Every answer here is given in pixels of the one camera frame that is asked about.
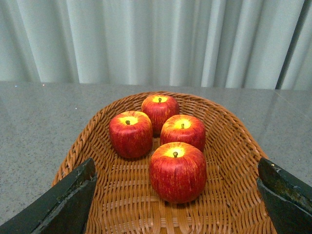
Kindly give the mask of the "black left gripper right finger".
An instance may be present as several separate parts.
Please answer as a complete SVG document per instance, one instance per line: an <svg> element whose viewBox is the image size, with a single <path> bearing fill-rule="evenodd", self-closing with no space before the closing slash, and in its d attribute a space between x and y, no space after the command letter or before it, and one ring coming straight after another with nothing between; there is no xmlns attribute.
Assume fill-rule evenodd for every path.
<svg viewBox="0 0 312 234"><path fill-rule="evenodd" d="M278 234L312 232L312 188L272 161L261 158L257 187Z"/></svg>

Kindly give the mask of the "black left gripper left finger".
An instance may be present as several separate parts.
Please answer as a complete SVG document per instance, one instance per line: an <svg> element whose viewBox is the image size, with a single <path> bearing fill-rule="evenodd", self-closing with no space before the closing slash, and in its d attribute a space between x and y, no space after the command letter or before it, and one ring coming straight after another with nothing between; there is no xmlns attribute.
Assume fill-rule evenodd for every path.
<svg viewBox="0 0 312 234"><path fill-rule="evenodd" d="M97 183L95 163L85 160L40 198L5 222L2 234L83 234Z"/></svg>

